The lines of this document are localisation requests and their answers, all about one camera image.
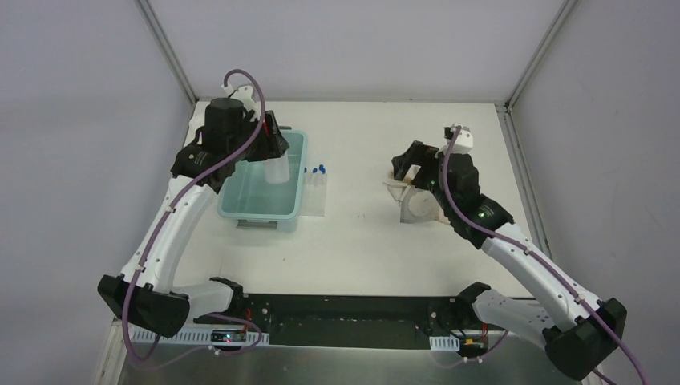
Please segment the red cap wash bottle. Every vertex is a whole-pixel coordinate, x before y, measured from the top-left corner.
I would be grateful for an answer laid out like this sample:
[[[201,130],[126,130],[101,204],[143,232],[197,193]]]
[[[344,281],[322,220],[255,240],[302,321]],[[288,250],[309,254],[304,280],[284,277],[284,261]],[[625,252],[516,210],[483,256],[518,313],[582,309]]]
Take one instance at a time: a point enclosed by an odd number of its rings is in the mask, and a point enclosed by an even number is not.
[[[288,152],[278,158],[268,159],[265,164],[265,181],[270,184],[283,184],[290,179]]]

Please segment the teal storage bin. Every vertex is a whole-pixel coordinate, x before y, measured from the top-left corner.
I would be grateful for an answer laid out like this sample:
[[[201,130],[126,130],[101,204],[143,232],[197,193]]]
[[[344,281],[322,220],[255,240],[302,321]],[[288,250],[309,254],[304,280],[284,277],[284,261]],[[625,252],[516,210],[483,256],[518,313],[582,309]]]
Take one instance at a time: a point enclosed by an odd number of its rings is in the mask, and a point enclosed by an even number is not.
[[[298,226],[308,137],[303,131],[284,130],[289,179],[280,184],[267,181],[266,162],[240,162],[220,190],[217,213],[238,227],[274,229],[292,233]]]

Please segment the tan test tube brush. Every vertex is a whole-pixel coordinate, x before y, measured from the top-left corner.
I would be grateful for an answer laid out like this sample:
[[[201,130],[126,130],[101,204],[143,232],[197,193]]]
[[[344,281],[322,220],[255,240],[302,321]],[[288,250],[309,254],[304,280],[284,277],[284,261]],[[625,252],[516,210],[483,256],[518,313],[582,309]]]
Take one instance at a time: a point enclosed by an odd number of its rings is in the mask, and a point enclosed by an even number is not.
[[[397,182],[404,182],[404,176],[402,176],[399,171],[391,170],[390,178]]]

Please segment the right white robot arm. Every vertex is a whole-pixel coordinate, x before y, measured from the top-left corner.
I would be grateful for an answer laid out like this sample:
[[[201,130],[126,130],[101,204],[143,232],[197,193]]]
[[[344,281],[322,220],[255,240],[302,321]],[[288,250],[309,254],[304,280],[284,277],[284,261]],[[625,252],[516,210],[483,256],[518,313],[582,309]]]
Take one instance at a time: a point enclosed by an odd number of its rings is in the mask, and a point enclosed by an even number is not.
[[[445,156],[438,148],[413,142],[391,160],[393,177],[406,178],[432,193],[454,231],[500,263],[535,298],[535,306],[475,282],[455,296],[455,318],[463,327],[492,324],[544,350],[563,375],[581,381],[618,348],[626,308],[601,300],[550,261],[522,233],[512,215],[481,192],[479,172],[468,154]]]

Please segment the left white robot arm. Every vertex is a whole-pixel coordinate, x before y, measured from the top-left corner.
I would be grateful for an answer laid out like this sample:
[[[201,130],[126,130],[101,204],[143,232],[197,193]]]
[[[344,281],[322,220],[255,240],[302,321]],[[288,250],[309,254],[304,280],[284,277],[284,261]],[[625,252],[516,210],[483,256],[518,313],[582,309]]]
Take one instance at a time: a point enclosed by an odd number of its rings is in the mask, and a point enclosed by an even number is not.
[[[114,315],[165,338],[212,313],[225,324],[239,322],[241,285],[213,277],[174,286],[174,277],[193,230],[237,163],[278,160],[288,149],[272,110],[259,112],[229,97],[211,100],[193,140],[176,154],[164,203],[143,243],[118,275],[99,281],[97,291]]]

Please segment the clear test tube rack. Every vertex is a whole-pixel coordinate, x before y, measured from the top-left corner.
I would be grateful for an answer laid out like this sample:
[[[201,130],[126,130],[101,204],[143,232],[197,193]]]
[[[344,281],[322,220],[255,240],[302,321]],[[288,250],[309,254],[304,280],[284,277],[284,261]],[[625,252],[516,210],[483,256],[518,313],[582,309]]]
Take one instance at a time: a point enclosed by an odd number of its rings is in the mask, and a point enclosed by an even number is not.
[[[326,215],[327,174],[320,171],[314,176],[308,171],[303,180],[302,206],[300,214],[305,217],[324,217]]]

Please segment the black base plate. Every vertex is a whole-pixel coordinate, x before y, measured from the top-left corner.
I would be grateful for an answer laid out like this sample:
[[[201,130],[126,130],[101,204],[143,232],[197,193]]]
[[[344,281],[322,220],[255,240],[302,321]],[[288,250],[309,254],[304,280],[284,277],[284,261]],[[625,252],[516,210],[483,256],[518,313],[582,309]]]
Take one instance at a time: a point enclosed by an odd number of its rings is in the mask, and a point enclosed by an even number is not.
[[[288,347],[426,350],[431,337],[469,337],[482,326],[456,296],[246,294],[224,314]]]

